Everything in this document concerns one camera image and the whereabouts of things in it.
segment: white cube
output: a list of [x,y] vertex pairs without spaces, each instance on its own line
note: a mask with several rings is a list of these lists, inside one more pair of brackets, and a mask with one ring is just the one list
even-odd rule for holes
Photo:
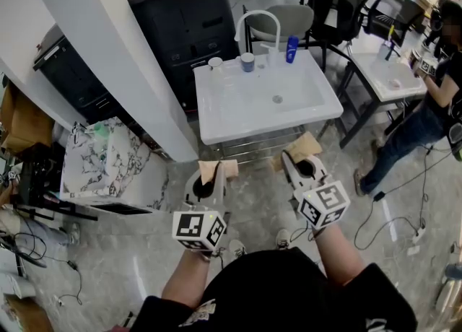
[[298,212],[309,221],[311,227],[320,230],[339,221],[349,205],[347,192],[337,180],[305,191],[298,205]]
[[190,250],[215,250],[225,229],[226,223],[218,211],[173,213],[172,237]]

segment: yellow towel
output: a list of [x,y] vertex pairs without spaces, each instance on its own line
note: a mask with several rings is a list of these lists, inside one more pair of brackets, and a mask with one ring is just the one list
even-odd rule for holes
[[[237,177],[239,168],[237,167],[237,160],[222,160],[223,167],[225,168],[226,178]],[[215,167],[218,162],[203,162],[199,160],[199,170],[201,171],[202,185],[210,182],[215,173]]]
[[[310,155],[320,154],[323,149],[310,132],[305,132],[298,139],[288,144],[285,148],[294,160],[295,164],[301,162]],[[281,154],[270,159],[271,166],[275,172],[282,169]]]

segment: marble box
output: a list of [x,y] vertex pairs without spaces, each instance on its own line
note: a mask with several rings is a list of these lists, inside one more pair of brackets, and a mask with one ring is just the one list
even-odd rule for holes
[[118,118],[100,123],[108,131],[104,143],[95,138],[98,123],[69,136],[61,200],[119,214],[166,210],[164,160]]

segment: blue jeans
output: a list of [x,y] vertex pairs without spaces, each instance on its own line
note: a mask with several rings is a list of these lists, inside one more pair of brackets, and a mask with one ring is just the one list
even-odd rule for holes
[[445,136],[445,121],[426,104],[412,113],[394,131],[378,153],[374,168],[361,179],[361,189],[370,193],[387,175],[395,162],[423,144],[431,144]]

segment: sink drain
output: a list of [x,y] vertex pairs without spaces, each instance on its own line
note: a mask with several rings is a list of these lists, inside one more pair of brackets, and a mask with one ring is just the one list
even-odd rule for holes
[[282,102],[282,96],[279,96],[279,95],[273,96],[273,102],[276,104],[280,104]]

